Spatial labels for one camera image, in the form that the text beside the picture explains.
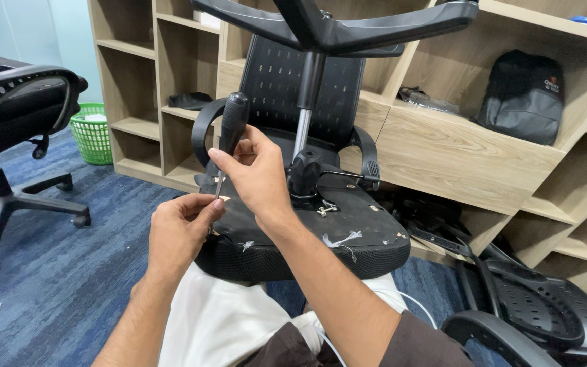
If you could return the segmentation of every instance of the green basket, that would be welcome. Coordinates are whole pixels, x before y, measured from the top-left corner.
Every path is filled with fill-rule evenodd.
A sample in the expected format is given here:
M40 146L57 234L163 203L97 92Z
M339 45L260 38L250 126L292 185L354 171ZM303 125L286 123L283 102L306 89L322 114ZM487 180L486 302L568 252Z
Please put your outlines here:
M90 164L112 164L112 150L108 137L108 123L105 121L85 121L78 116L106 115L103 103L79 103L81 111L69 120L78 151L83 160Z

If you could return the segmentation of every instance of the carpet floor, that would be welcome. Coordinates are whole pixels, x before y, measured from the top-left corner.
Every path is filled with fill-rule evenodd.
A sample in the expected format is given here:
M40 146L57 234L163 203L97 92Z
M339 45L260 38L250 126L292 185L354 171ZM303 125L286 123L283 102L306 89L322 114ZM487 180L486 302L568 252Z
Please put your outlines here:
M21 144L0 154L11 184L70 172L73 191L51 188L41 195L87 204L93 222L77 229L67 214L20 210L12 215L0 242L0 366L88 366L146 269L151 213L182 193L116 174L112 166L84 163L69 129L53 135L45 159L32 159L32 149ZM393 277L439 325L465 309L448 266L412 257ZM290 314L300 313L305 299L295 282L267 288ZM477 366L508 366L477 342L466 347Z

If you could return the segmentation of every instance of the backpack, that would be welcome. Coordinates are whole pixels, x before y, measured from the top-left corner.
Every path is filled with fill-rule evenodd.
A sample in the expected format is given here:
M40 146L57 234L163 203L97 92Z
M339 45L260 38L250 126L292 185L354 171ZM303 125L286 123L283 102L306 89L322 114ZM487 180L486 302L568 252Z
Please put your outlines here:
M515 138L553 145L563 101L563 70L559 63L513 50L493 64L476 122Z

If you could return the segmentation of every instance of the mesh backrest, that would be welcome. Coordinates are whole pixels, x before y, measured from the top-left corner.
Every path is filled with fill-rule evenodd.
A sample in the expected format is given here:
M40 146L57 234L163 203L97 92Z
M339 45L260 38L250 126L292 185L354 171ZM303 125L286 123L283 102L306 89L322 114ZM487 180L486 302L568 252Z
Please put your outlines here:
M249 124L296 133L305 53L253 36L240 91L250 97ZM343 148L352 134L364 59L328 57L308 137Z

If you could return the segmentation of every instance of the hand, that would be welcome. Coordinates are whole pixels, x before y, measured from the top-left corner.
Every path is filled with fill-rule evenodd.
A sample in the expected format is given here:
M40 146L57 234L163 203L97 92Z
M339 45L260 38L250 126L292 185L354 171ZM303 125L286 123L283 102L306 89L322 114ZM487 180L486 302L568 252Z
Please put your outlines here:
M214 195L188 194L158 205L151 215L145 277L177 285L203 246L209 225L225 212L223 200Z
M210 149L209 156L230 177L257 224L269 234L271 225L298 221L291 208L282 152L253 126L246 125L244 136L247 139L239 141L234 157L219 149Z

